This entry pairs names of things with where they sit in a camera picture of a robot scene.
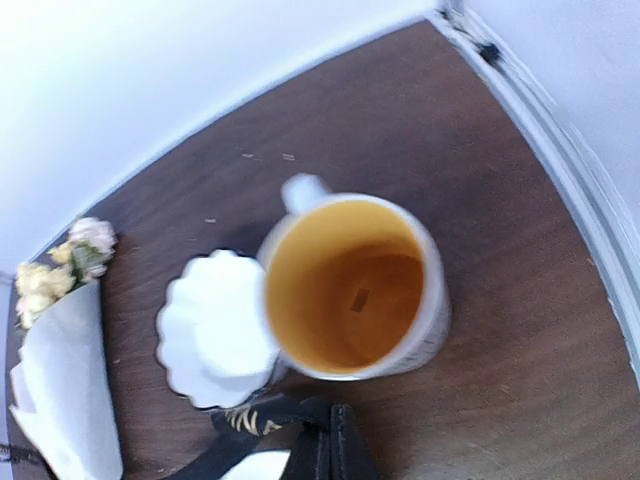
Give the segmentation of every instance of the wood grain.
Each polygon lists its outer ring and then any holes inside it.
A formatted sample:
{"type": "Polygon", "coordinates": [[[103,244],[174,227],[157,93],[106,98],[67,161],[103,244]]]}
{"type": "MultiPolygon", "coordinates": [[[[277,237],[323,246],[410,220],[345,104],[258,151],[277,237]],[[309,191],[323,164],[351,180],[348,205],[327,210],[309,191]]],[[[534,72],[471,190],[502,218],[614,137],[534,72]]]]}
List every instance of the wood grain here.
{"type": "MultiPolygon", "coordinates": [[[[441,250],[454,323],[416,372],[292,374],[282,389],[351,403],[384,478],[637,478],[640,402],[597,271],[519,132],[428,24],[250,102],[92,210],[121,234],[103,301],[125,478],[160,478],[213,435],[154,356],[167,283],[216,248],[255,253],[298,172],[412,211],[441,250]]],[[[16,469],[28,478],[40,477],[16,469]]]]}

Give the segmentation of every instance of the bag strap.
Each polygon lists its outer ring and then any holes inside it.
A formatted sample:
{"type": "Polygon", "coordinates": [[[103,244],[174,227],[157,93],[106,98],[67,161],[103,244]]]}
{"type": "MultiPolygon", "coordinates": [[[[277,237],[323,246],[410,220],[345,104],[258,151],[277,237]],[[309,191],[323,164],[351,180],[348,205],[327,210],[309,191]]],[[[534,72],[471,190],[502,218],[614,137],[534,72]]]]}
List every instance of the bag strap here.
{"type": "Polygon", "coordinates": [[[0,443],[0,463],[18,464],[23,462],[45,469],[49,478],[56,480],[57,477],[53,470],[37,451],[0,443]]]}
{"type": "Polygon", "coordinates": [[[216,410],[218,432],[196,460],[164,480],[220,480],[284,425],[303,423],[282,480],[376,480],[379,478],[350,409],[319,398],[296,402],[284,395],[241,407],[216,410]]]}

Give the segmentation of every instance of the yellow flower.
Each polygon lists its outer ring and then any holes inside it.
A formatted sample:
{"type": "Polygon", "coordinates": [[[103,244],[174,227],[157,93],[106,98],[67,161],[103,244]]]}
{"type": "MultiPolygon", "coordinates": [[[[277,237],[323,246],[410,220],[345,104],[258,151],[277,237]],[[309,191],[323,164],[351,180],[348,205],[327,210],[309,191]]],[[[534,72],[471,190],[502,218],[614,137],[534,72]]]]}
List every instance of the yellow flower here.
{"type": "Polygon", "coordinates": [[[21,297],[44,295],[62,298],[73,288],[75,281],[69,265],[51,270],[46,265],[21,263],[18,266],[16,288],[21,297]]]}
{"type": "Polygon", "coordinates": [[[33,327],[34,322],[42,315],[42,312],[53,305],[55,301],[55,298],[38,293],[22,297],[16,305],[22,328],[29,330],[33,327]]]}
{"type": "Polygon", "coordinates": [[[65,242],[59,247],[53,247],[47,253],[51,255],[51,258],[53,258],[54,262],[59,265],[65,265],[67,263],[71,263],[73,247],[69,242],[65,242]]]}
{"type": "Polygon", "coordinates": [[[46,278],[51,269],[38,263],[21,263],[18,265],[16,288],[25,297],[34,293],[46,293],[46,278]]]}
{"type": "Polygon", "coordinates": [[[76,278],[71,276],[69,269],[60,267],[49,272],[46,283],[54,297],[62,298],[76,283],[76,278]]]}

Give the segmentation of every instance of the white wall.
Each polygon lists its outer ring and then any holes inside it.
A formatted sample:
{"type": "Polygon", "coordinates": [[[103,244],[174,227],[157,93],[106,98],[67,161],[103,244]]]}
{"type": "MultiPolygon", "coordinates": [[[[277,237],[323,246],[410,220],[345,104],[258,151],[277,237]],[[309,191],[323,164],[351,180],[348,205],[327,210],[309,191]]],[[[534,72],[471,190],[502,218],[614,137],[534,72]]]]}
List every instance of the white wall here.
{"type": "Polygon", "coordinates": [[[431,3],[3,3],[0,270],[185,136],[431,3]]]}
{"type": "Polygon", "coordinates": [[[555,100],[640,226],[640,2],[467,0],[555,100]]]}

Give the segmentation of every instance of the mug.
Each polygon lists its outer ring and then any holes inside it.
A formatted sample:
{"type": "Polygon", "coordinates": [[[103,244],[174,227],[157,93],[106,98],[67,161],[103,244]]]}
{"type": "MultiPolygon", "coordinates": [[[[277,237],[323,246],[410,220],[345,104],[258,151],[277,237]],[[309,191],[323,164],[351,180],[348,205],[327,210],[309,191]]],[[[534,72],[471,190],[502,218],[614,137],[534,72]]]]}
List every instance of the mug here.
{"type": "Polygon", "coordinates": [[[288,211],[267,235],[262,302],[283,357],[325,380],[362,380],[427,363],[450,308],[427,229],[387,200],[331,193],[300,174],[282,187],[288,211]]]}

